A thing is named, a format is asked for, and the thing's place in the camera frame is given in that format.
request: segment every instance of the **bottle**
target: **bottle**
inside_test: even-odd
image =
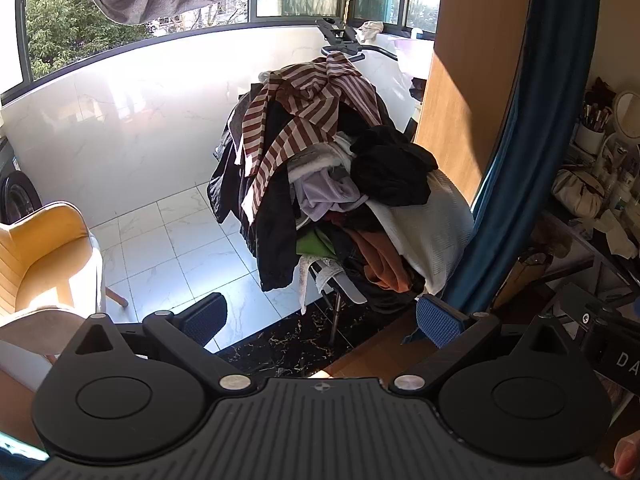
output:
[[[622,213],[627,202],[631,200],[631,191],[621,182],[619,182],[611,192],[607,208],[611,209],[613,213],[618,216]]]
[[[604,183],[604,200],[608,200],[613,188],[618,182],[618,168],[613,168],[609,176],[607,177],[606,182]]]
[[[604,168],[605,158],[600,154],[596,163],[593,165],[593,169],[591,170],[591,174],[596,178],[596,180],[602,182],[606,182],[606,171]]]

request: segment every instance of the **striped shirt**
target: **striped shirt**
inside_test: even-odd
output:
[[[273,98],[294,117],[262,156],[267,103]],[[381,124],[376,89],[341,52],[270,73],[242,120],[244,174],[256,176],[242,201],[249,224],[278,167],[307,146],[334,138],[340,102],[356,110],[369,126]]]

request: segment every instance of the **chair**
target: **chair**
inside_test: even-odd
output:
[[[55,202],[15,224],[0,224],[0,340],[60,354],[85,318],[105,311],[97,240],[71,204]]]

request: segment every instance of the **round mirror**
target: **round mirror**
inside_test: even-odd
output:
[[[613,101],[613,120],[618,133],[640,142],[640,95],[620,92]]]

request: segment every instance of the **wooden chair leg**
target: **wooden chair leg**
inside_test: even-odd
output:
[[[129,301],[125,300],[121,295],[113,292],[108,286],[104,288],[104,293],[107,298],[111,298],[117,304],[119,304],[122,308],[127,308],[129,306]]]

